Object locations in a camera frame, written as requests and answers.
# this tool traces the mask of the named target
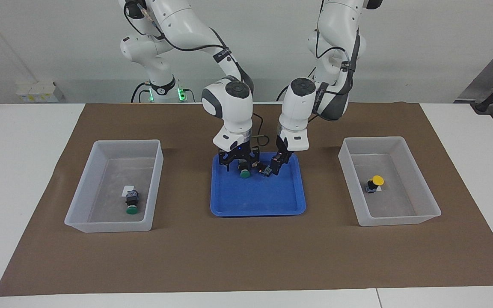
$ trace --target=translucent plastic container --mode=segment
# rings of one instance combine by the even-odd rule
[[[64,223],[82,232],[149,231],[163,167],[159,140],[94,142]],[[125,211],[125,186],[139,193],[138,212]]]
[[[440,209],[402,137],[345,138],[338,155],[361,226],[419,224]],[[381,191],[366,182],[380,175]]]

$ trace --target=blue tray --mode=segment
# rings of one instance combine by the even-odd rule
[[[274,153],[260,153],[260,160],[269,164]],[[306,210],[300,165],[296,155],[284,164],[279,175],[264,177],[255,170],[249,178],[239,177],[238,162],[218,164],[214,156],[211,185],[211,211],[220,217],[290,216]]]

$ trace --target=white tabletop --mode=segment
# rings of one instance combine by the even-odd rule
[[[0,278],[77,122],[82,104],[0,105]],[[493,120],[468,105],[423,104],[493,231]],[[0,298],[0,307],[487,307],[493,287],[87,294]]]

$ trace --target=brown table surface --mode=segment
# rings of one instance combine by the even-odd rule
[[[273,138],[280,105],[255,112]],[[419,105],[350,104],[340,121],[313,121],[310,149],[297,152],[307,209],[291,217],[211,214],[211,139],[221,124],[200,105],[86,105],[0,296],[493,285],[493,233]],[[349,136],[403,136],[442,216],[358,226],[337,159]],[[92,143],[120,139],[162,142],[152,230],[85,234],[64,225]]]

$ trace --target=green light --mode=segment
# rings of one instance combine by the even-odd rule
[[[186,100],[186,93],[180,88],[176,88],[176,90],[178,90],[178,99],[180,101]]]

